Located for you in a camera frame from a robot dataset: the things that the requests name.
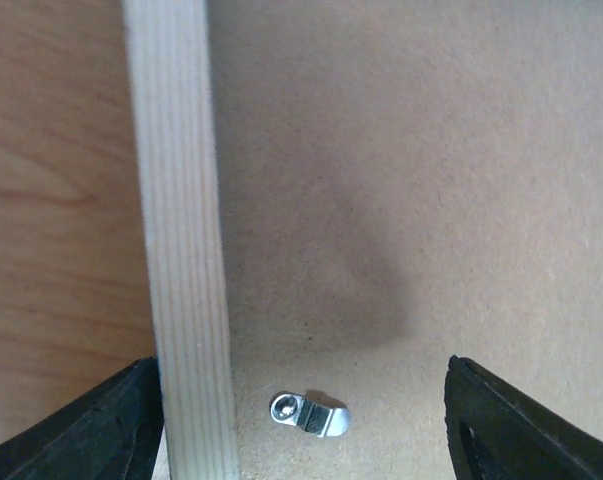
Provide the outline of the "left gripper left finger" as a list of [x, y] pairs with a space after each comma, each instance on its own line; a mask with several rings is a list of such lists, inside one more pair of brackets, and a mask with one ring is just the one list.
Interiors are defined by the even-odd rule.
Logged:
[[158, 363], [148, 357], [0, 444], [0, 479], [150, 479], [161, 437]]

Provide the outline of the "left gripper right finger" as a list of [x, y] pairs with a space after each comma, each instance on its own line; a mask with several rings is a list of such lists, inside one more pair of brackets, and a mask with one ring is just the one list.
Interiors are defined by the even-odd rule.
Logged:
[[458, 479], [603, 479], [603, 442], [466, 357], [449, 359], [447, 441]]

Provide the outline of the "blue picture frame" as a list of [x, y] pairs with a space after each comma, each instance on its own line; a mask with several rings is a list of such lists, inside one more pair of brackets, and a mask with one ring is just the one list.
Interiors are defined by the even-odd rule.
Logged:
[[236, 479], [207, 7], [123, 12], [169, 472]]

